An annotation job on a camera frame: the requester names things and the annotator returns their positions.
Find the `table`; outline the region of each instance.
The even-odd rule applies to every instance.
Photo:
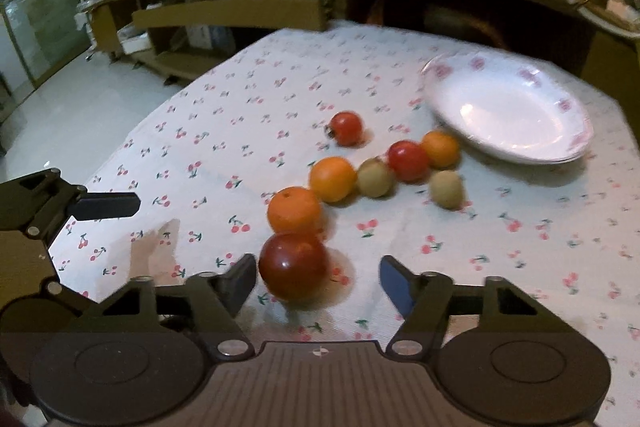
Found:
[[[221,272],[271,235],[266,204],[304,185],[331,155],[359,165],[434,127],[417,72],[435,55],[477,48],[412,32],[336,23],[324,33],[280,30],[220,64],[153,111],[87,186],[135,190],[138,214],[70,220],[50,249],[62,282],[97,301],[130,277],[178,284]],[[459,212],[400,185],[385,201],[327,207],[332,281],[323,301],[287,310],[258,281],[238,317],[252,342],[378,339],[399,327],[378,284],[380,257],[456,283],[503,276],[589,337],[612,384],[598,422],[640,426],[640,157],[617,103],[551,64],[586,106],[596,136],[573,164],[510,165],[465,149],[469,201]],[[344,149],[323,127],[338,110],[364,119],[370,142]],[[454,330],[468,328],[465,318]]]

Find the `white plate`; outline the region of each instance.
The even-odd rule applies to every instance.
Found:
[[[565,163],[586,151],[593,128],[582,104],[519,57],[443,55],[422,69],[425,100],[480,149],[525,164]]]

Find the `floor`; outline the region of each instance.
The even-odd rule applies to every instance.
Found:
[[[0,182],[57,167],[71,183],[91,175],[127,134],[180,88],[130,62],[84,54],[35,91],[1,126]]]

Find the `red tomato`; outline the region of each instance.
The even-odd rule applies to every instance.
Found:
[[[324,288],[329,254],[312,233],[276,233],[260,252],[258,270],[269,291],[284,301],[306,301]]]
[[[339,112],[326,126],[326,133],[342,147],[357,145],[362,140],[362,120],[353,111]]]
[[[429,173],[427,153],[411,140],[400,140],[389,147],[386,161],[402,182],[417,182]]]

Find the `white tablecloth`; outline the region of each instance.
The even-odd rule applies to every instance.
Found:
[[[434,127],[418,71],[449,39],[343,23],[325,33],[281,30],[205,74],[153,111],[87,186],[135,190],[138,214],[69,221],[51,248],[62,282],[100,300],[133,276],[178,284],[224,271],[271,235],[266,204],[305,185],[308,166],[343,155],[354,165]],[[378,284],[391,253],[414,272],[457,283],[500,275],[595,342],[613,380],[598,421],[640,426],[640,159],[620,108],[554,66],[541,66],[586,106],[596,137],[584,160],[554,168],[510,165],[466,149],[470,201],[447,212],[426,187],[401,185],[386,201],[328,208],[331,288],[316,309],[287,311],[258,281],[239,324],[264,340],[378,339],[401,317]],[[324,124],[357,111],[371,142],[338,148]],[[458,322],[455,327],[463,327]]]

